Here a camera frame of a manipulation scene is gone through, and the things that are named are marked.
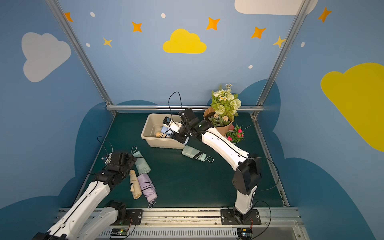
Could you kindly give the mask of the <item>light blue umbrella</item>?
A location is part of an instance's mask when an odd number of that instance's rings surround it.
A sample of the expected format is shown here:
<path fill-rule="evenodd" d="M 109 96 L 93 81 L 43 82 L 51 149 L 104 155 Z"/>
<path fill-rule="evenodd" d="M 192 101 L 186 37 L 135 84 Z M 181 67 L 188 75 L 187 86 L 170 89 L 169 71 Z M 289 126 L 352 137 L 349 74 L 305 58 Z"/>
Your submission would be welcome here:
<path fill-rule="evenodd" d="M 189 137 L 183 137 L 164 126 L 162 127 L 161 132 L 167 134 L 171 139 L 174 139 L 181 144 L 186 145 L 188 143 Z"/>

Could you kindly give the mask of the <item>beige yellow umbrella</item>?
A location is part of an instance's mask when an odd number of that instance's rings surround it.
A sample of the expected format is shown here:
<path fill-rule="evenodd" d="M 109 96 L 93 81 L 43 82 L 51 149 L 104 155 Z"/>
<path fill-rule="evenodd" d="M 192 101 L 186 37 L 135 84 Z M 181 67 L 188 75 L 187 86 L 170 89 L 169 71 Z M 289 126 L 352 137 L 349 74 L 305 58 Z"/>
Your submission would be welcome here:
<path fill-rule="evenodd" d="M 168 138 L 169 136 L 162 132 L 157 132 L 155 135 L 156 138 Z"/>

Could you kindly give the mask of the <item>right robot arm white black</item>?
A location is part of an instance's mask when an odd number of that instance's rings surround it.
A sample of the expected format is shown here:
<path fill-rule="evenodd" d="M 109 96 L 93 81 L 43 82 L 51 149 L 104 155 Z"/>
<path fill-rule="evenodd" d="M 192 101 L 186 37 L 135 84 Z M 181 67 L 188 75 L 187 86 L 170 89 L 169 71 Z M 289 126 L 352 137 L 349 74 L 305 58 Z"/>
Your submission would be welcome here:
<path fill-rule="evenodd" d="M 215 150 L 235 171 L 233 185 L 237 190 L 234 204 L 234 218 L 244 222 L 253 210 L 253 199 L 262 179 L 262 163 L 256 154 L 249 154 L 226 139 L 207 120 L 199 120 L 192 109 L 187 108 L 179 113 L 181 120 L 165 117 L 163 126 L 171 130 L 171 138 L 185 143 L 187 138 L 194 137 Z"/>

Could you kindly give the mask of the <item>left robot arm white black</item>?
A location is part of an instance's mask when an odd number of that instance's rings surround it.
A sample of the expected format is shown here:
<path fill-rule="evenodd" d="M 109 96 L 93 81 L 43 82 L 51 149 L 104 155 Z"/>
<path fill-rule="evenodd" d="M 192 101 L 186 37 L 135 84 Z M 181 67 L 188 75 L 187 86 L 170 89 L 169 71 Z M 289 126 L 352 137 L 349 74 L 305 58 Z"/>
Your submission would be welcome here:
<path fill-rule="evenodd" d="M 126 204 L 110 201 L 101 213 L 87 222 L 100 202 L 130 176 L 137 158 L 126 152 L 113 152 L 109 163 L 95 174 L 94 180 L 66 214 L 34 240 L 94 240 L 112 224 L 124 224 L 130 217 Z"/>

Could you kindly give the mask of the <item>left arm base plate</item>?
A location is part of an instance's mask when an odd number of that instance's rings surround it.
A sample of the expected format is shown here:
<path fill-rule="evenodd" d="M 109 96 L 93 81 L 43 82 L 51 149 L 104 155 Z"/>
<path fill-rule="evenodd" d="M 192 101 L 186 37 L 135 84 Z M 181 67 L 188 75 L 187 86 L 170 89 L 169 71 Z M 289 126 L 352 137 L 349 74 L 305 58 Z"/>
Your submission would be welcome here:
<path fill-rule="evenodd" d="M 143 216 L 143 210 L 140 209 L 125 209 L 118 211 L 118 218 L 112 226 L 129 226 L 140 225 Z"/>

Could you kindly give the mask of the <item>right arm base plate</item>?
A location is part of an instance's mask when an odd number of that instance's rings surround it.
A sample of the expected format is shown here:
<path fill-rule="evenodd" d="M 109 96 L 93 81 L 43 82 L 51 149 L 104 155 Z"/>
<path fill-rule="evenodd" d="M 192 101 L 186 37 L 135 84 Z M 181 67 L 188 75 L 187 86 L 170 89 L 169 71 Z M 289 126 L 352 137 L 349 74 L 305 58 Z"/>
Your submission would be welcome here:
<path fill-rule="evenodd" d="M 222 208 L 220 210 L 222 225 L 261 225 L 261 217 L 257 209 L 251 210 L 250 214 L 241 220 L 240 217 L 234 213 L 233 209 Z"/>

